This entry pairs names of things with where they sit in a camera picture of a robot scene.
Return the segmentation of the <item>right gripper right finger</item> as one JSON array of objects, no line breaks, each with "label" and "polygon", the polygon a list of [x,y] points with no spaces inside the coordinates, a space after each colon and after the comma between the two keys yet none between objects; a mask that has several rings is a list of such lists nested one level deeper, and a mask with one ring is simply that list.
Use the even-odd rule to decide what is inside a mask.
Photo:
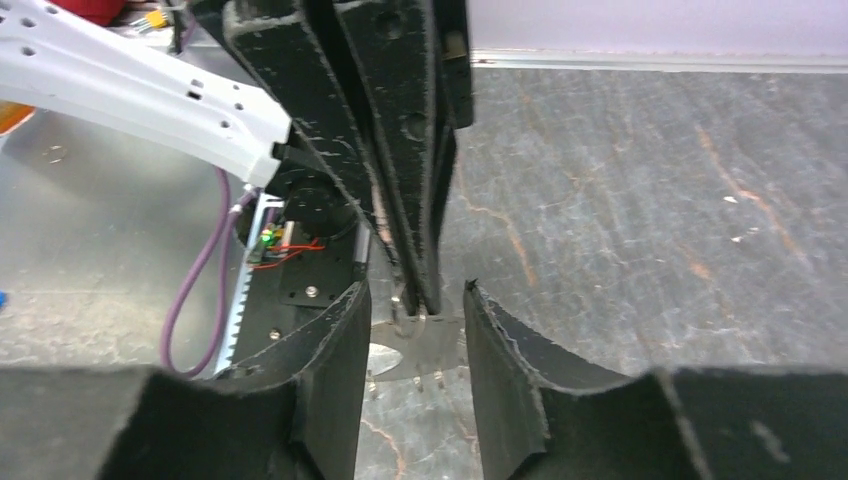
[{"label": "right gripper right finger", "polygon": [[488,479],[843,479],[847,374],[815,366],[655,367],[573,354],[476,282],[464,296]]}]

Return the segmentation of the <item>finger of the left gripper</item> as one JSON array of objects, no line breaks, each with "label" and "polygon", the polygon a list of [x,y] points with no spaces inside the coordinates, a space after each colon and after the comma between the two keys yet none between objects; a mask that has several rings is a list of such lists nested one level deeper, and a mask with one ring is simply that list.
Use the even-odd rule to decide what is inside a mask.
[{"label": "finger of the left gripper", "polygon": [[331,1],[193,1],[207,32],[289,115],[308,150],[379,237],[396,282],[386,182],[361,77]]},{"label": "finger of the left gripper", "polygon": [[375,229],[410,314],[442,309],[439,242],[474,121],[464,1],[336,1],[369,109]]}]

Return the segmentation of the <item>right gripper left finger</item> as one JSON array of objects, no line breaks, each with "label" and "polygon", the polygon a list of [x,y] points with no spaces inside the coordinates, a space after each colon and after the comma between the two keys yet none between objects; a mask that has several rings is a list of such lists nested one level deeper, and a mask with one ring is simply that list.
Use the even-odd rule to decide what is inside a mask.
[{"label": "right gripper left finger", "polygon": [[350,479],[371,296],[353,283],[316,318],[211,380],[151,366],[5,367],[5,479]]}]

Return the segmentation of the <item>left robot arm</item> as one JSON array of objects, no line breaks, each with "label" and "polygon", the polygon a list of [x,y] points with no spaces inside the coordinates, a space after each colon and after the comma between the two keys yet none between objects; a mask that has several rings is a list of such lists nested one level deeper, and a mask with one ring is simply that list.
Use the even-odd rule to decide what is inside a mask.
[{"label": "left robot arm", "polygon": [[49,1],[1,5],[1,96],[267,186],[295,131],[379,236],[409,312],[440,312],[438,247],[474,120],[463,1],[192,1],[240,83]]}]

